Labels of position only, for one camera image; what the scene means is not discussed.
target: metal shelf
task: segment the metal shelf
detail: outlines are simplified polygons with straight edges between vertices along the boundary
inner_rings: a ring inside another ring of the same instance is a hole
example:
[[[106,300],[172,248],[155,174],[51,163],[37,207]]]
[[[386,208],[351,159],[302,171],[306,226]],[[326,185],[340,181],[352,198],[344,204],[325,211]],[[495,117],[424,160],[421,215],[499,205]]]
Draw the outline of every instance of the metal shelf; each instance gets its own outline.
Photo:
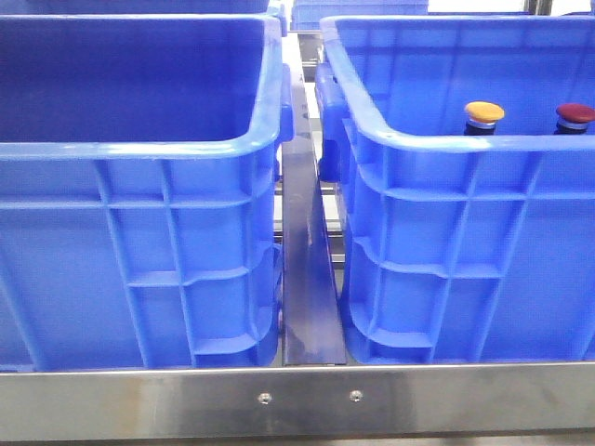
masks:
[[[414,445],[594,444],[595,433],[579,432],[595,430],[595,386],[591,384],[595,362],[327,365],[344,364],[348,358],[337,313],[298,35],[292,33],[284,40],[296,120],[296,138],[283,147],[280,360],[284,366],[0,374],[0,441],[250,441],[253,437],[345,439],[563,430],[561,436],[548,437],[408,441]],[[377,442],[405,444],[402,439]]]

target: yellow button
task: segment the yellow button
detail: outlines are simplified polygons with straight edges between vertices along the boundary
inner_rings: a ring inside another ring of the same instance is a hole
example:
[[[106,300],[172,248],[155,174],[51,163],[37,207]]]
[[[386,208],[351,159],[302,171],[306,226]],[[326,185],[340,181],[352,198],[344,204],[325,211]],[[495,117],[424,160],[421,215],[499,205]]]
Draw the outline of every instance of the yellow button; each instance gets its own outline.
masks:
[[[476,100],[465,106],[467,112],[473,121],[480,123],[495,123],[504,117],[504,109],[493,102],[484,102]]]

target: screw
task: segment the screw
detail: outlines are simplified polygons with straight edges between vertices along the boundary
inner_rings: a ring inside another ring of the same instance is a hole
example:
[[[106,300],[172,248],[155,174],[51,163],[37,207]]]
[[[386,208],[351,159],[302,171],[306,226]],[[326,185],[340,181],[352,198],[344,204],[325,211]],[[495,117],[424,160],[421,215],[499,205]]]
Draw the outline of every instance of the screw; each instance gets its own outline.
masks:
[[[352,390],[350,393],[351,402],[360,402],[364,394],[360,390]]]
[[[272,401],[272,395],[270,393],[261,393],[258,395],[258,402],[260,404],[269,404]]]

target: plastic bin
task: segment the plastic bin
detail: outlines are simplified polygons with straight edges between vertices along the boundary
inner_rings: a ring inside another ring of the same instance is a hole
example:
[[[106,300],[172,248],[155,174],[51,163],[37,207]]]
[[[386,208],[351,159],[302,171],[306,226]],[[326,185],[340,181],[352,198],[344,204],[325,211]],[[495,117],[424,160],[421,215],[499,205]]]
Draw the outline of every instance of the plastic bin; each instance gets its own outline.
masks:
[[[595,128],[552,135],[557,105],[595,100],[595,21],[322,29],[317,97],[340,159],[355,359],[595,359]],[[460,136],[475,99],[507,111],[498,135]]]
[[[2,0],[0,14],[257,14],[282,23],[282,0]]]
[[[428,13],[429,0],[295,0],[291,10],[293,31],[320,30],[320,20],[329,16],[362,14]]]
[[[279,21],[3,16],[0,67],[0,370],[269,363]]]

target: red button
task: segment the red button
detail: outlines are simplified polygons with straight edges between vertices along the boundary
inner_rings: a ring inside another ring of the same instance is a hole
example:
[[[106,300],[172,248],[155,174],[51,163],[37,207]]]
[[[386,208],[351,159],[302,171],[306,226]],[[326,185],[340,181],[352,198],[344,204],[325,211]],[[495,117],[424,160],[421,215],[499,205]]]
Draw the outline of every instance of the red button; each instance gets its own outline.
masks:
[[[568,103],[562,104],[556,112],[569,123],[586,124],[595,121],[595,109],[588,105]]]

